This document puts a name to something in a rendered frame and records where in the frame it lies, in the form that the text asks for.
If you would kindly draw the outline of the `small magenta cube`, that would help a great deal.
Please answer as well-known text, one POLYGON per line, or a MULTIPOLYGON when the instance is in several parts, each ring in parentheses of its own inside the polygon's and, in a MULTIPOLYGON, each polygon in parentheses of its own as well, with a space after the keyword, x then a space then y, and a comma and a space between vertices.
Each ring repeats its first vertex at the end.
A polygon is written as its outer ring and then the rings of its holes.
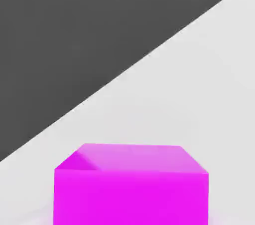
POLYGON ((208 225, 208 206, 180 146, 84 144, 54 170, 53 225, 208 225))

